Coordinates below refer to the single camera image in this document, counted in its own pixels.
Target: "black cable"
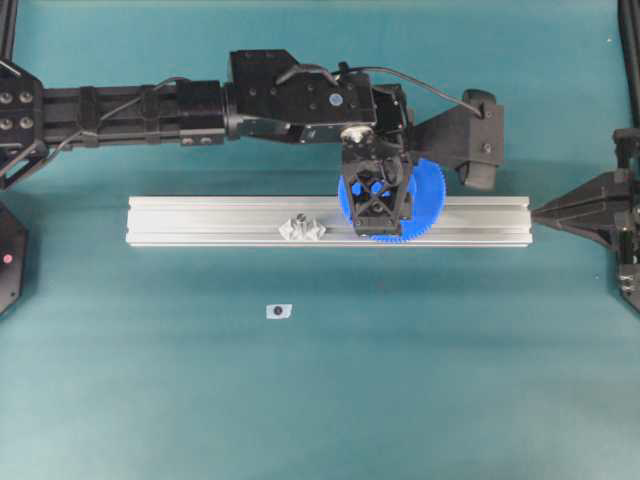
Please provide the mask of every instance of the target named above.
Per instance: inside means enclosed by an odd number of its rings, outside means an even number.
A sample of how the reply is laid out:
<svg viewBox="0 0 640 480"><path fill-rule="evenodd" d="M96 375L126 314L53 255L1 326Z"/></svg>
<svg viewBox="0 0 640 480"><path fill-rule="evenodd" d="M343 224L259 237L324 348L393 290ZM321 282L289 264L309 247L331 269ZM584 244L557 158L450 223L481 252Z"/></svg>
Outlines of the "black cable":
<svg viewBox="0 0 640 480"><path fill-rule="evenodd" d="M480 109L474 107L473 105L471 105L470 103L467 103L463 100L459 100L455 97L452 97L451 95L443 92L442 90L434 87L433 85L429 85L428 83L423 82L422 80L418 80L417 78L414 78L410 75L407 75L405 73L399 72L398 70L394 70L393 68L388 68L388 67L349 67L346 70L341 70L338 72L333 72L333 75L338 77L340 76L340 74L343 73L356 73L356 72L379 72L379 73L387 73L389 75L393 75L394 77L398 77L401 78L402 80L406 80L407 82L411 82L414 85L419 86L420 88L423 88L437 96L439 96L440 98L444 98L445 100L455 103L456 105L460 105L461 107L466 108L467 110L473 112L477 117L482 118L482 112L480 111Z"/></svg>
<svg viewBox="0 0 640 480"><path fill-rule="evenodd" d="M633 117L633 126L636 128L640 127L640 61L638 59L640 32L638 32L638 22L640 22L640 12L637 3L629 0L619 0L618 26L622 41L624 64L627 70L631 115Z"/></svg>

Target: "bolt head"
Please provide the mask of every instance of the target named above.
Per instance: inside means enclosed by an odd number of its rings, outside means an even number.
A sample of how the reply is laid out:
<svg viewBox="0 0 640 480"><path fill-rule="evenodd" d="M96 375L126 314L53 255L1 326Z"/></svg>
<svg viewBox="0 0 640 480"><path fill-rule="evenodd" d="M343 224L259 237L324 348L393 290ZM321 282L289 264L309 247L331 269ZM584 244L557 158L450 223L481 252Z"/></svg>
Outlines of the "bolt head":
<svg viewBox="0 0 640 480"><path fill-rule="evenodd" d="M22 103L31 103L33 102L33 95L30 92L22 92L20 94L20 101Z"/></svg>
<svg viewBox="0 0 640 480"><path fill-rule="evenodd" d="M329 103L334 107L339 107L344 102L342 95L339 93L332 93L329 95Z"/></svg>
<svg viewBox="0 0 640 480"><path fill-rule="evenodd" d="M25 130L33 127L33 120L30 117L22 117L20 119L20 126Z"/></svg>

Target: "blue gear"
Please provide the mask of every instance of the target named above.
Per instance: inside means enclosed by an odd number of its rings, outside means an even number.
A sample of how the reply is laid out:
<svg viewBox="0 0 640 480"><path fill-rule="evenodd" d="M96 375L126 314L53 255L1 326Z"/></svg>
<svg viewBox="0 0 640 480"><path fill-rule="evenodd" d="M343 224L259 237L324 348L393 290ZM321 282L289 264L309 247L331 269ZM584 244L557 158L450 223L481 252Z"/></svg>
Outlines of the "blue gear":
<svg viewBox="0 0 640 480"><path fill-rule="evenodd" d="M374 184L371 190L377 193L382 188L381 184ZM358 195L362 187L359 184L353 185L351 191ZM414 167L409 179L409 192L413 198L411 220L400 220L402 225L402 235L373 235L371 238L382 243L404 243L424 235L440 216L444 208L444 199L447 195L447 187L444 175L438 164L421 158L418 165ZM351 223L351 209L349 208L349 198L344 183L344 178L340 177L338 185L338 200L340 208L345 218Z"/></svg>

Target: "teal table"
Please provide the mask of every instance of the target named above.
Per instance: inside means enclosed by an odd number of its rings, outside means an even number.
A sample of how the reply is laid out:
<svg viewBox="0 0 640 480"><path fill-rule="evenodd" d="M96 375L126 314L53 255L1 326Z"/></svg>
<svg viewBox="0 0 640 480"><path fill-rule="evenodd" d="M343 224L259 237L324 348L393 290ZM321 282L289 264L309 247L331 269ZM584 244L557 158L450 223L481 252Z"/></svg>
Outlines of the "teal table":
<svg viewBox="0 0 640 480"><path fill-rule="evenodd" d="M615 3L24 0L15 61L48 87L135 85L224 79L230 50L285 47L487 89L507 109L497 191L539 205L614 167L630 124ZM407 91L418 117L448 108ZM522 250L124 241L130 195L329 195L339 158L78 150L2 194L32 236L0 321L0 478L637 479L640 316L595 244L544 228ZM292 317L266 320L269 303Z"/></svg>

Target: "aluminum rail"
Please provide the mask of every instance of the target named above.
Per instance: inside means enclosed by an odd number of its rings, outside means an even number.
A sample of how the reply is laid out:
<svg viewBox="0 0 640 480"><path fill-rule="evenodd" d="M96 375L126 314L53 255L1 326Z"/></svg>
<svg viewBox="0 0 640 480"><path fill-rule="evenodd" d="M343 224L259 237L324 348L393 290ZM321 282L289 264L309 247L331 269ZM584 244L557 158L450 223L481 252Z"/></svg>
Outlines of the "aluminum rail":
<svg viewBox="0 0 640 480"><path fill-rule="evenodd" d="M526 247L528 197L449 197L422 237L384 244L355 235L336 197L131 197L132 246ZM326 227L319 240L286 240L279 228L304 214Z"/></svg>

